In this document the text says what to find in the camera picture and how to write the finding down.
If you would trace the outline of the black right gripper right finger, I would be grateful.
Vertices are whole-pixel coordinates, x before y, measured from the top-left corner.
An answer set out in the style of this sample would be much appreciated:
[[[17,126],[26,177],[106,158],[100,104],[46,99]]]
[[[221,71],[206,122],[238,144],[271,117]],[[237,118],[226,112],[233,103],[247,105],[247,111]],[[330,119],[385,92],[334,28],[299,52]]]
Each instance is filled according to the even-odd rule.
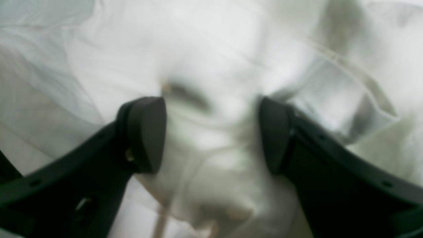
[[[288,104],[263,98],[259,125],[266,165],[294,184],[314,237],[422,237],[422,188],[352,154]]]

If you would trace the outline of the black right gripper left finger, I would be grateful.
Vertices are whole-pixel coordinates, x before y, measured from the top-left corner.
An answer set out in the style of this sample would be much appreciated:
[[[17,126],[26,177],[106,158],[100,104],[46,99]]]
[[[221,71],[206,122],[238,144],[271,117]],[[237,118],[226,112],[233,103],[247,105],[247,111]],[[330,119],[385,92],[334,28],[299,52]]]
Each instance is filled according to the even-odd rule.
[[[1,154],[1,229],[25,238],[106,238],[133,174],[160,170],[166,127],[164,98],[145,97],[25,177]]]

